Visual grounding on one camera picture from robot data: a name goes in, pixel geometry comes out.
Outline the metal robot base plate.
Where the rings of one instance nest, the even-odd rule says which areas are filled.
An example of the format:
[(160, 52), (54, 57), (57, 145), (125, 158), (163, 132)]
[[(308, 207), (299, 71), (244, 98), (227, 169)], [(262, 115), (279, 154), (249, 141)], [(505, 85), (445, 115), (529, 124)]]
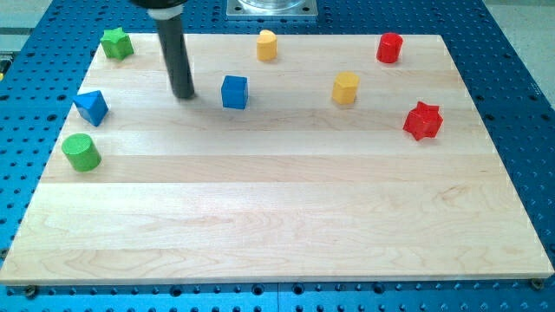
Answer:
[(316, 18), (317, 0), (226, 0), (228, 19), (249, 18)]

